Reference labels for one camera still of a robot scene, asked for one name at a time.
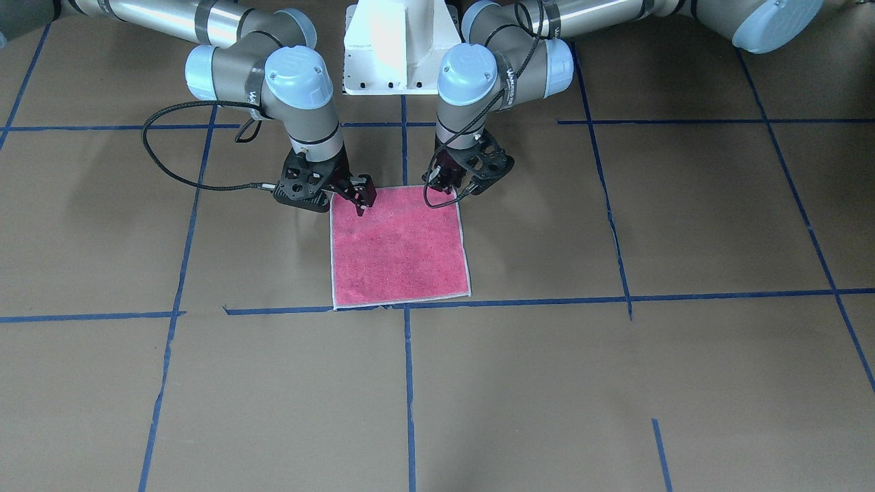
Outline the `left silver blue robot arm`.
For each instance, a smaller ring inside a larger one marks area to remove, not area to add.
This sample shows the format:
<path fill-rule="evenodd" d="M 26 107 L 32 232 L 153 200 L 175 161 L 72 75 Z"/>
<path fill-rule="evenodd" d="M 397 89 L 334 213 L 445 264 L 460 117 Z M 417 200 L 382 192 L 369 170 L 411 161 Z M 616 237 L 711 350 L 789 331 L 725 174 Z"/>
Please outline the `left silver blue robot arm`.
<path fill-rule="evenodd" d="M 422 179 L 437 192 L 480 194 L 513 167 L 485 130 L 490 112 L 571 85 L 568 39 L 650 16 L 696 20 L 748 53 L 772 52 L 818 15 L 822 1 L 493 1 L 473 3 L 437 76 L 435 153 Z"/>

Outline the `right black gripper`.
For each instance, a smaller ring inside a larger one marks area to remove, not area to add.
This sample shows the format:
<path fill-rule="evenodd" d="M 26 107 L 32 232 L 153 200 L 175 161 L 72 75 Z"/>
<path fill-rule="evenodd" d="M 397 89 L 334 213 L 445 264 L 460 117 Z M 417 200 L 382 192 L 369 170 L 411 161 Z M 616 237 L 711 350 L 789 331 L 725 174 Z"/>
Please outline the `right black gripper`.
<path fill-rule="evenodd" d="M 359 217 L 375 205 L 377 197 L 370 175 L 353 177 L 346 152 L 319 162 L 307 159 L 301 152 L 301 187 L 303 199 L 326 199 L 329 192 L 337 193 L 353 203 Z"/>

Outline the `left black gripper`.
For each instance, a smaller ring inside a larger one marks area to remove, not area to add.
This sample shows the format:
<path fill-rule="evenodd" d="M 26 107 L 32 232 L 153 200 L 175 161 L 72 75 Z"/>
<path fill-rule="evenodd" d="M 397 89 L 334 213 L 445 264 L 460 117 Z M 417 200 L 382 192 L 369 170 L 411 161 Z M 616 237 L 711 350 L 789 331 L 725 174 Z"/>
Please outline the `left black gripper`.
<path fill-rule="evenodd" d="M 462 180 L 479 162 L 479 152 L 474 148 L 458 150 L 435 149 L 434 160 L 427 171 L 427 186 L 437 192 L 450 192 L 460 188 Z"/>

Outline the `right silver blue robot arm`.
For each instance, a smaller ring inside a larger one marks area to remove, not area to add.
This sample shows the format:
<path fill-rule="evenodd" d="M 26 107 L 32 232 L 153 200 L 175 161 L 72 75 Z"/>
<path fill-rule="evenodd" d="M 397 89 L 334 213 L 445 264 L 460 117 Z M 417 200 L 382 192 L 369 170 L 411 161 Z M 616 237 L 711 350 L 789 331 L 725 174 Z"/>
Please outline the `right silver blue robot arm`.
<path fill-rule="evenodd" d="M 250 124 L 281 122 L 291 150 L 278 181 L 244 183 L 241 189 L 269 192 L 281 204 L 318 213 L 328 211 L 332 193 L 359 215 L 374 205 L 372 178 L 349 170 L 334 84 L 316 50 L 315 26 L 300 10 L 267 12 L 230 1 L 53 2 L 54 18 L 71 14 L 103 16 L 195 43 L 185 62 L 194 101 L 159 110 L 144 122 L 141 139 L 150 156 L 148 132 L 164 115 L 206 106 L 243 110 Z"/>

